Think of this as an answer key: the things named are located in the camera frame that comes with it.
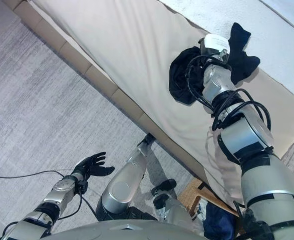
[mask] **white mattress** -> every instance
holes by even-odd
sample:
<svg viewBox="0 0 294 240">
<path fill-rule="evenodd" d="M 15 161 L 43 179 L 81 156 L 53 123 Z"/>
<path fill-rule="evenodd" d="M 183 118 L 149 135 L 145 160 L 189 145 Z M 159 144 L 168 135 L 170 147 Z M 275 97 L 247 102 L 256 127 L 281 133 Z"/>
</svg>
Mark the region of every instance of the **white mattress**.
<svg viewBox="0 0 294 240">
<path fill-rule="evenodd" d="M 197 102 L 177 103 L 168 90 L 171 62 L 206 32 L 156 0 L 33 2 L 52 26 L 59 32 L 64 29 L 73 46 L 81 46 L 91 62 L 204 166 L 211 187 L 224 201 L 241 201 L 240 168 L 215 147 L 217 133 L 210 131 L 210 115 Z M 294 96 L 262 71 L 242 87 L 269 109 L 275 153 L 281 157 L 294 141 Z"/>
</svg>

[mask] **robotic arm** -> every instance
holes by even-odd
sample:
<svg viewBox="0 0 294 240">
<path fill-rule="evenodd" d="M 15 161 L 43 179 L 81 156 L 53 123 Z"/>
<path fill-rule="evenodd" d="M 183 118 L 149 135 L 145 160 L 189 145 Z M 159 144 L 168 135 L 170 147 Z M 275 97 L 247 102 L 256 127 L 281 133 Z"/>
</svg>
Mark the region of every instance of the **robotic arm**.
<svg viewBox="0 0 294 240">
<path fill-rule="evenodd" d="M 225 38 L 208 34 L 200 40 L 200 50 L 200 61 L 193 66 L 203 73 L 204 90 L 199 101 L 212 106 L 212 130 L 222 129 L 218 144 L 227 158 L 241 167 L 241 189 L 247 208 L 242 219 L 247 237 L 294 239 L 294 176 L 272 152 L 269 113 L 231 82 Z M 244 92 L 249 101 L 244 101 L 238 92 Z M 265 114 L 266 125 L 259 108 Z"/>
<path fill-rule="evenodd" d="M 58 181 L 42 202 L 31 213 L 7 232 L 2 240 L 38 240 L 51 234 L 51 228 L 60 218 L 67 204 L 76 194 L 87 191 L 90 176 L 106 176 L 114 167 L 103 167 L 105 152 L 87 157 L 78 163 L 72 173 Z"/>
</svg>

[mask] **bed frame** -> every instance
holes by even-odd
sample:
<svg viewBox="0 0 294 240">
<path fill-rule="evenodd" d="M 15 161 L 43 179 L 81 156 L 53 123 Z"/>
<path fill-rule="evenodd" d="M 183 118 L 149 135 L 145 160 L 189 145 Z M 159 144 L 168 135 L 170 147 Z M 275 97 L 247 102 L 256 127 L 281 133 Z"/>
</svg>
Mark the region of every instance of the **bed frame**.
<svg viewBox="0 0 294 240">
<path fill-rule="evenodd" d="M 46 20 L 44 20 L 26 0 L 2 0 L 21 20 L 40 36 L 56 54 L 69 62 L 84 79 L 100 91 L 118 108 L 147 133 L 156 137 L 159 143 L 176 156 L 187 168 L 195 173 L 203 182 L 208 183 L 203 166 L 181 146 L 176 144 L 161 130 L 142 109 L 130 99 L 108 77 L 89 63 L 74 49 Z"/>
</svg>

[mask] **gray carpet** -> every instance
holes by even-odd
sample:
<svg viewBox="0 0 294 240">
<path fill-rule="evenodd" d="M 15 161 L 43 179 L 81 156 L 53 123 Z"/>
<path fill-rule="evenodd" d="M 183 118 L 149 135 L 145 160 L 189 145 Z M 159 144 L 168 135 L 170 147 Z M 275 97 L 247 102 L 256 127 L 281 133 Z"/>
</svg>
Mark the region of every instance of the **gray carpet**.
<svg viewBox="0 0 294 240">
<path fill-rule="evenodd" d="M 84 157 L 107 152 L 118 170 L 145 133 L 20 21 L 0 36 L 0 175 L 17 176 L 48 169 L 67 174 Z M 165 178 L 177 179 L 179 193 L 191 174 L 157 143 L 133 205 L 154 213 L 150 190 Z M 91 177 L 86 198 L 93 206 L 111 176 Z M 0 220 L 21 219 L 59 179 L 54 173 L 0 179 Z M 78 197 L 65 214 L 73 212 Z M 96 222 L 84 204 L 54 231 Z"/>
</svg>

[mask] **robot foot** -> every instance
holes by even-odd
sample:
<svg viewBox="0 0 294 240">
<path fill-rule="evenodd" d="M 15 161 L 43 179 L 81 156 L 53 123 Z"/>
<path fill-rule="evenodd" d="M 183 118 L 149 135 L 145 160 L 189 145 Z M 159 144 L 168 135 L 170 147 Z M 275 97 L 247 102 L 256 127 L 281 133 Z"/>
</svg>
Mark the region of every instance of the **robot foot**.
<svg viewBox="0 0 294 240">
<path fill-rule="evenodd" d="M 142 143 L 146 143 L 147 145 L 152 145 L 153 142 L 156 140 L 156 138 L 151 135 L 150 133 L 148 133 L 141 142 L 139 142 L 139 144 L 137 146 L 139 146 Z"/>
<path fill-rule="evenodd" d="M 151 190 L 151 194 L 153 196 L 156 196 L 157 193 L 158 193 L 158 190 L 161 190 L 161 191 L 169 191 L 171 189 L 174 189 L 175 187 L 177 186 L 177 182 L 175 181 L 175 179 L 168 179 L 166 181 L 163 181 L 160 185 L 154 187 L 152 190 Z"/>
</svg>

